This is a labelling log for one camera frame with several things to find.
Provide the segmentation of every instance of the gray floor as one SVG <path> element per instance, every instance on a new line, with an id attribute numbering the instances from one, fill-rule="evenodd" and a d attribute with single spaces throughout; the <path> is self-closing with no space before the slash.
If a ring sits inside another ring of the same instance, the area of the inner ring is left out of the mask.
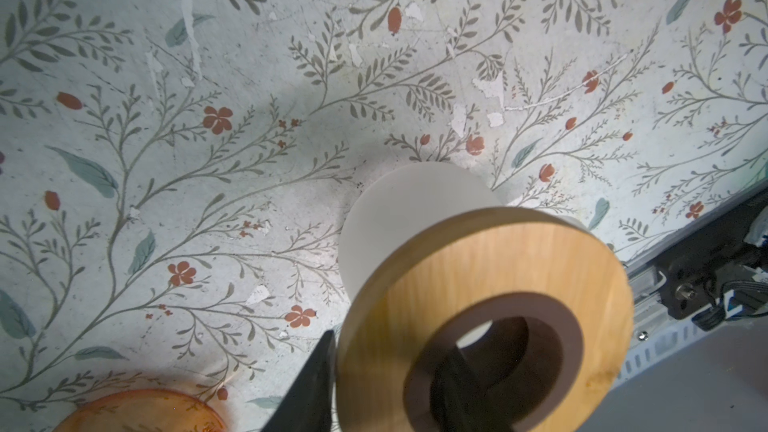
<path id="1" fill-rule="evenodd" d="M 614 390 L 578 432 L 766 432 L 768 317 L 744 322 Z"/>

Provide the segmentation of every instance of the floral patterned surface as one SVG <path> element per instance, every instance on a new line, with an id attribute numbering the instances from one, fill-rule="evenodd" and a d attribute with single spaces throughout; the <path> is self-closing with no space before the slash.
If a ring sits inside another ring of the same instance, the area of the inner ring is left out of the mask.
<path id="1" fill-rule="evenodd" d="M 766 177 L 767 1 L 3 0 L 6 425 L 166 387 L 258 430 L 411 161 L 639 254 Z"/>

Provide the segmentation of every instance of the small red flower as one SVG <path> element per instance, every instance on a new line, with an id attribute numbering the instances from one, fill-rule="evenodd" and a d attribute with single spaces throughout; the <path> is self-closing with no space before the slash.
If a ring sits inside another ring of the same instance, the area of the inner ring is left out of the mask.
<path id="1" fill-rule="evenodd" d="M 400 14 L 400 9 L 398 7 L 393 7 L 392 10 L 389 11 L 386 22 L 389 26 L 389 32 L 392 32 L 392 35 L 395 35 L 400 31 L 402 14 Z"/>
<path id="2" fill-rule="evenodd" d="M 594 90 L 598 88 L 598 84 L 600 83 L 600 77 L 598 77 L 598 72 L 596 70 L 587 72 L 587 75 L 584 76 L 584 79 L 581 81 L 581 83 L 584 84 L 584 87 L 587 87 L 587 91 L 584 93 L 594 92 Z"/>
<path id="3" fill-rule="evenodd" d="M 297 327 L 308 327 L 310 325 L 310 317 L 314 317 L 315 311 L 313 311 L 311 308 L 308 308 L 307 310 L 303 310 L 301 306 L 294 305 L 292 308 L 290 308 L 293 312 L 288 312 L 286 314 L 286 321 L 290 322 L 290 326 L 292 328 Z"/>
<path id="4" fill-rule="evenodd" d="M 554 175 L 554 167 L 552 164 L 544 164 L 542 169 L 538 171 L 538 178 L 542 182 L 549 182 Z"/>
<path id="5" fill-rule="evenodd" d="M 723 26 L 723 34 L 730 32 L 730 24 L 735 24 L 741 20 L 741 0 L 726 0 L 723 5 L 723 12 L 715 14 L 715 25 Z"/>
<path id="6" fill-rule="evenodd" d="M 190 264 L 187 261 L 168 265 L 168 272 L 173 274 L 173 276 L 170 278 L 170 283 L 176 287 L 181 285 L 182 282 L 185 284 L 191 284 L 192 277 L 197 274 L 197 270 L 195 270 L 194 267 L 190 267 Z"/>
<path id="7" fill-rule="evenodd" d="M 472 134 L 467 138 L 467 152 L 471 156 L 479 156 L 482 154 L 482 150 L 485 149 L 485 139 L 480 136 L 472 138 Z"/>
<path id="8" fill-rule="evenodd" d="M 58 194 L 56 192 L 51 192 L 50 190 L 45 191 L 45 206 L 51 210 L 58 210 L 58 208 L 62 206 L 62 201 L 58 199 Z"/>
<path id="9" fill-rule="evenodd" d="M 83 103 L 80 99 L 66 92 L 59 92 L 56 96 L 56 101 L 67 109 L 80 110 L 83 108 Z"/>
<path id="10" fill-rule="evenodd" d="M 689 207 L 688 210 L 690 210 L 690 212 L 685 215 L 686 218 L 698 218 L 699 214 L 701 214 L 701 212 L 704 210 L 704 204 L 701 202 L 696 202 L 691 207 Z"/>
<path id="11" fill-rule="evenodd" d="M 203 119 L 203 127 L 210 129 L 215 136 L 221 134 L 224 130 L 232 130 L 232 122 L 227 117 L 232 117 L 232 110 L 222 107 L 217 112 L 211 106 L 205 108 L 206 116 Z"/>

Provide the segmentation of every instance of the metal bolt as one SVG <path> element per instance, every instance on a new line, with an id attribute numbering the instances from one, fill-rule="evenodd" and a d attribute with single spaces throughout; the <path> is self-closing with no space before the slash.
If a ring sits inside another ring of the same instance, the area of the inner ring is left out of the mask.
<path id="1" fill-rule="evenodd" d="M 675 289 L 674 296 L 679 301 L 689 301 L 696 297 L 696 290 L 691 284 L 680 284 Z"/>

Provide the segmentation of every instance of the round wooden ring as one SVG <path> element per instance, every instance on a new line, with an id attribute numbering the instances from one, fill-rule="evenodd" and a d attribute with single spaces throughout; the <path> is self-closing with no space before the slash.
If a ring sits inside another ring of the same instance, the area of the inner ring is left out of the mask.
<path id="1" fill-rule="evenodd" d="M 414 415 L 412 389 L 424 364 L 438 364 L 482 322 L 528 317 L 529 326 L 551 326 L 543 336 L 554 331 L 567 355 L 556 373 L 568 375 L 570 368 L 572 377 L 511 426 L 516 432 L 576 430 L 619 373 L 633 312 L 619 260 L 589 233 L 524 208 L 484 208 L 449 218 L 390 255 L 352 303 L 336 364 L 341 428 L 437 430 L 429 417 Z M 572 330 L 577 325 L 580 334 Z"/>

